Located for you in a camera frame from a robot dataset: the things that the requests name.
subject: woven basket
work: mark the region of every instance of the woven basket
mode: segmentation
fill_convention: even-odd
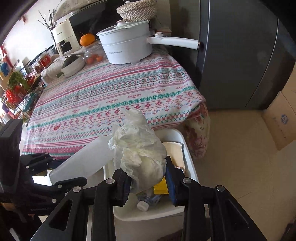
[[[140,0],[117,8],[117,13],[129,22],[150,20],[156,15],[156,0]]]

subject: bottle cap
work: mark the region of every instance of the bottle cap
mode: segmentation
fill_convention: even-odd
[[[144,201],[139,201],[137,204],[137,208],[141,211],[147,211],[149,208],[149,204]]]

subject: tablecloth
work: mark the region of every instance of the tablecloth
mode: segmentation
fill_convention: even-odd
[[[204,155],[205,99],[183,67],[157,51],[136,64],[113,65],[106,60],[51,82],[31,116],[22,153],[70,157],[98,136],[111,133],[113,122],[121,125],[130,108],[141,110],[153,129],[187,123],[183,131],[194,142],[189,145],[192,154]],[[194,131],[195,124],[200,131]]]

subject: tile floor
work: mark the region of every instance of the tile floor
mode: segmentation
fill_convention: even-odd
[[[268,241],[296,216],[296,141],[277,151],[260,111],[210,112],[210,142],[195,162],[201,185],[224,185]]]

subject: pot handle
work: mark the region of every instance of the pot handle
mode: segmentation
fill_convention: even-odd
[[[200,42],[195,39],[177,37],[148,37],[147,39],[150,44],[172,45],[196,50],[200,47]]]

